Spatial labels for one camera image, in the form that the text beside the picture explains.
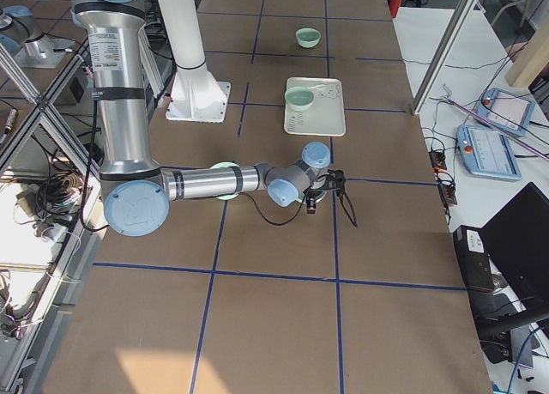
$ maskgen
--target table surface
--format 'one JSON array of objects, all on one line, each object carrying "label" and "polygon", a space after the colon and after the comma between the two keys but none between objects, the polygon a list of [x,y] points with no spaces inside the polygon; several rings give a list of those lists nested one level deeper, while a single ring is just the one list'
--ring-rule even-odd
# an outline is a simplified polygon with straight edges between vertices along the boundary
[{"label": "table surface", "polygon": [[[417,62],[429,63],[431,61],[451,15],[452,11],[450,9],[402,8],[399,10],[398,16],[395,19],[395,30],[401,46],[402,57],[405,61],[408,61],[406,62],[406,69],[414,94],[417,92],[428,67],[426,64],[418,64]],[[494,74],[504,64],[506,56],[505,49],[490,27],[490,23],[480,11],[473,11],[460,32],[446,64],[461,67],[479,67],[484,64],[497,63],[477,70],[457,69],[445,66],[430,96],[432,98],[439,98],[440,95],[445,94],[443,84],[446,84],[452,91],[452,98],[458,103],[466,104],[477,100]],[[511,66],[512,63],[509,62],[501,69],[492,87],[507,89],[519,95],[529,94],[527,89],[513,88],[506,82],[505,74]],[[436,110],[436,101],[428,100],[425,103],[419,115],[422,126],[427,128],[433,127]],[[435,131],[448,136],[454,136],[457,126],[462,124],[465,119],[466,115],[454,107],[440,104],[438,106]],[[537,104],[532,120],[547,124],[547,120]],[[468,123],[472,124],[473,120],[469,119]],[[549,141],[548,130],[532,125],[528,128],[536,135]],[[424,130],[424,133],[426,136],[432,136],[429,130]],[[440,138],[446,144],[447,148],[454,146],[451,138],[441,136],[440,134],[436,134],[435,136]],[[536,148],[543,150],[543,152],[547,152],[547,146],[540,146],[528,134],[523,139],[533,144]],[[426,142],[427,146],[430,147],[431,140],[427,139]],[[440,148],[440,145],[435,142],[435,149],[438,148]],[[514,143],[512,143],[512,149],[516,154],[526,154],[524,149]],[[518,165],[522,173],[522,180],[518,182],[506,182],[495,179],[476,178],[465,169],[459,154],[454,155],[453,150],[448,150],[446,153],[449,170],[455,175],[458,202],[457,206],[450,209],[452,218],[449,228],[452,231],[460,225],[484,226],[530,181],[535,182],[549,196],[549,164],[542,159],[519,159]],[[492,272],[497,272],[497,267],[494,265],[492,265]],[[509,287],[504,292],[509,296],[510,300],[517,299]],[[515,303],[515,306],[518,310],[523,309],[518,302]],[[542,335],[542,333],[538,334],[540,334],[538,337],[544,346],[549,349],[549,341],[545,335]],[[544,349],[541,349],[540,353],[546,355]],[[506,390],[513,365],[509,363],[492,365],[488,360],[486,360],[486,364],[491,378],[498,383],[500,388]],[[515,379],[513,392],[526,393],[528,390],[545,392],[549,386],[549,360],[534,357],[534,370],[523,372],[524,378],[530,375],[535,375],[535,379],[530,383],[525,382],[523,379]]]},{"label": "table surface", "polygon": [[[386,0],[202,0],[199,21],[232,83],[226,119],[159,108],[154,157],[284,166],[325,142],[359,228],[334,197],[284,227],[237,197],[173,203],[146,237],[107,232],[43,392],[491,392]],[[284,132],[291,76],[341,80],[345,136]],[[254,196],[274,220],[297,208]]]}]

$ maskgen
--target brown table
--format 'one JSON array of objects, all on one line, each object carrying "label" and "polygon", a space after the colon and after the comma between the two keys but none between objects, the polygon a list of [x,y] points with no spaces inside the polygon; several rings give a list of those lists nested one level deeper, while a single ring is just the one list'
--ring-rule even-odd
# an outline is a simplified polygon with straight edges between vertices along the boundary
[{"label": "brown table", "polygon": [[[226,119],[157,110],[154,157],[286,165],[325,142],[359,227],[333,197],[284,227],[237,197],[173,203],[146,237],[109,231],[43,392],[492,392],[386,0],[203,0],[199,19]],[[318,47],[294,44],[304,26]],[[342,81],[345,136],[284,132],[290,76]]]}]

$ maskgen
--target green bowl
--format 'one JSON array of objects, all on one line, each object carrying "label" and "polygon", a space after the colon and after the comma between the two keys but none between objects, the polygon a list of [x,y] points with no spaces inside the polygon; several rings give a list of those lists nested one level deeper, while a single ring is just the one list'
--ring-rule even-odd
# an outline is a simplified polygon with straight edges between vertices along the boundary
[{"label": "green bowl", "polygon": [[299,46],[303,48],[312,48],[320,40],[320,32],[312,27],[303,27],[295,33]]},{"label": "green bowl", "polygon": [[293,87],[286,91],[284,99],[291,109],[301,112],[311,107],[315,100],[315,95],[308,88]]}]

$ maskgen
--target label sticker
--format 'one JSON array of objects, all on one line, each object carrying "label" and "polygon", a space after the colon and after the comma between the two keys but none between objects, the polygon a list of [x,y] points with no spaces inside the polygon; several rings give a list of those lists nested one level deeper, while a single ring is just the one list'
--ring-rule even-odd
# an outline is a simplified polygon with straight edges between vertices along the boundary
[{"label": "label sticker", "polygon": [[480,239],[479,233],[476,231],[467,230],[467,244],[469,251],[480,252],[484,254],[484,245],[482,239]]},{"label": "label sticker", "polygon": [[88,37],[94,70],[123,69],[118,33],[92,33]]}]

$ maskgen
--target blue cable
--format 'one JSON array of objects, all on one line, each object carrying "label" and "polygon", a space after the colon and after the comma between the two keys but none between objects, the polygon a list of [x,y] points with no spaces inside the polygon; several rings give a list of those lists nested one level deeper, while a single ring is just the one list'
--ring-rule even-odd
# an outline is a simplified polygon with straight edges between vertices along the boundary
[{"label": "blue cable", "polygon": [[530,338],[532,338],[532,336],[536,332],[538,332],[539,330],[541,330],[540,327],[536,328],[535,330],[530,331],[530,334],[528,334],[528,336],[524,339],[524,342],[522,343],[522,346],[521,346],[521,350],[518,352],[518,356],[516,357],[515,366],[513,367],[513,373],[511,373],[511,378],[509,380],[509,388],[507,389],[505,394],[510,394],[511,393],[511,386],[513,385],[513,379],[515,377],[516,369],[518,368],[518,365],[521,362],[522,352],[524,351],[524,348],[526,347],[526,344],[528,343],[528,341],[530,341]]}]

